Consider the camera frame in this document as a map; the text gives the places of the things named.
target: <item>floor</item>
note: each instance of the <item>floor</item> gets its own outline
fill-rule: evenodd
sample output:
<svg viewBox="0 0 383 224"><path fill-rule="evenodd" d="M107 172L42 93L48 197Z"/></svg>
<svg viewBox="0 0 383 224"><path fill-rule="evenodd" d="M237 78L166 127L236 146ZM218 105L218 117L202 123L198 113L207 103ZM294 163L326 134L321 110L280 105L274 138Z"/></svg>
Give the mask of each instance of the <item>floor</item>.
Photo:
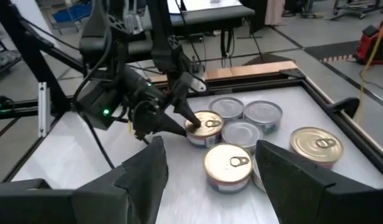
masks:
<svg viewBox="0 0 383 224"><path fill-rule="evenodd" d="M316 12L326 14L330 18L332 1L321 1L315 4ZM335 44L359 40L361 31L368 25L377 25L383 19L383 14L373 12L363 20L355 17L343 17L338 21L327 19L302 19L300 17L283 18L283 25L274 29L266 28L255 33L262 37L257 39L262 52L292 58L296 64L334 101L347 97L359 96L359 71L362 66L347 61L336 61L324 64L304 51L306 47ZM80 33L75 29L63 30L59 35L54 34L69 44L78 45ZM248 36L248 27L239 27L235 36ZM215 70L221 67L219 37L206 37L203 43L195 43L201 59L207 59L207 69ZM60 44L63 51L74 57L79 53ZM183 45L186 55L194 55L189 43ZM233 66L243 65L257 56L257 48L253 39L236 39ZM46 55L54 75L59 80L63 91L72 95L82 81L81 74L69 69L66 65ZM152 61L134 63L133 65L152 69ZM155 75L138 70L147 76ZM368 80L383 85L383 66L375 66L369 70ZM361 126L383 146L383 90L374 85L366 85L366 93L362 101L363 120ZM0 95L6 95L14 101L33 100L37 97L37 81L23 62L11 69L11 73L0 83ZM0 120L0 181L4 179L11 168L37 139L37 118L21 118L17 121Z"/></svg>

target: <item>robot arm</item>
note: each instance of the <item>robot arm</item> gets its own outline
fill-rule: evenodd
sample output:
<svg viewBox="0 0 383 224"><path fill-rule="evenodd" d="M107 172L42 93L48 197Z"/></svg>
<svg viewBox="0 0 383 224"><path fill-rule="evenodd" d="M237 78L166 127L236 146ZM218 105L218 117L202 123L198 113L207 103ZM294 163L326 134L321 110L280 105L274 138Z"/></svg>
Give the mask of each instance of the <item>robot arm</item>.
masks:
<svg viewBox="0 0 383 224"><path fill-rule="evenodd" d="M162 38L157 38L161 37L158 31L155 37L157 41L154 41L153 46L153 60L168 76L169 93L165 95L152 83L127 67L130 33L122 19L123 9L124 0L93 1L93 11L80 41L80 52L84 63L88 66L98 65L107 69L104 72L99 70L90 77L90 83L79 94L76 104L96 128L107 129L115 120L111 117L112 112L122 102L124 112L128 113L138 139L160 131L185 136L183 127L164 111L169 105L173 105L175 113L181 114L197 127L201 125L186 101L193 79L190 74L191 61L183 54L181 45L173 35L170 35L162 46L160 44ZM162 14L158 8L152 12ZM108 56L103 63L98 64L107 50ZM164 52L164 55L154 54L155 52Z"/></svg>

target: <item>black mat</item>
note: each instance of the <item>black mat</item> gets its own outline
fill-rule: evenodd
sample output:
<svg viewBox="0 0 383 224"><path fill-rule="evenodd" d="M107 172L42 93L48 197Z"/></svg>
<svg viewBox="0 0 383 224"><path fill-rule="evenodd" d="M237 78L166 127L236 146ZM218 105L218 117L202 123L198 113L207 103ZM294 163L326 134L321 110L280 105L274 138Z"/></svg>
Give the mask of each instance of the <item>black mat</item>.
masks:
<svg viewBox="0 0 383 224"><path fill-rule="evenodd" d="M343 42L316 47L307 47L305 52L322 62L346 60L351 58L359 45L359 41Z"/></svg>
<svg viewBox="0 0 383 224"><path fill-rule="evenodd" d="M272 54L263 54L262 55L263 61L260 58L260 56L255 57L254 59L250 60L249 62L243 64L243 65L258 65L262 63L273 63L273 62L287 62L287 61L293 61L292 59L281 57L277 55Z"/></svg>

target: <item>black bracket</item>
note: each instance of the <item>black bracket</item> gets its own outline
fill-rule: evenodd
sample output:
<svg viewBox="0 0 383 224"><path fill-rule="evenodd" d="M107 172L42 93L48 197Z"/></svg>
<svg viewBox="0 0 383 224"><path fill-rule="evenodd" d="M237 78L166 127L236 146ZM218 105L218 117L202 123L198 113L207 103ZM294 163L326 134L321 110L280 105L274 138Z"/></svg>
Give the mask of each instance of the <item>black bracket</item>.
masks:
<svg viewBox="0 0 383 224"><path fill-rule="evenodd" d="M305 74L303 74L303 72L297 68L280 70L280 73L283 75L288 75L289 77L294 77L294 78L306 77Z"/></svg>
<svg viewBox="0 0 383 224"><path fill-rule="evenodd" d="M349 97L337 103L329 105L333 113L344 111L349 117L353 118L359 108L360 100L356 97Z"/></svg>

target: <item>green led light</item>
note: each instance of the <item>green led light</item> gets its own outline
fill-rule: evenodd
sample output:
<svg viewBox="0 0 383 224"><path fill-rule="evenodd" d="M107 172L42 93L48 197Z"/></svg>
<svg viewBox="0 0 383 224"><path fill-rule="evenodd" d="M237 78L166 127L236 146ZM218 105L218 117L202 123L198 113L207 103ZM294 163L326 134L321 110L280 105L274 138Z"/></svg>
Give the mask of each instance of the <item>green led light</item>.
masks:
<svg viewBox="0 0 383 224"><path fill-rule="evenodd" d="M103 111L104 116L108 115L109 113L110 113L110 110L105 109L105 110Z"/></svg>

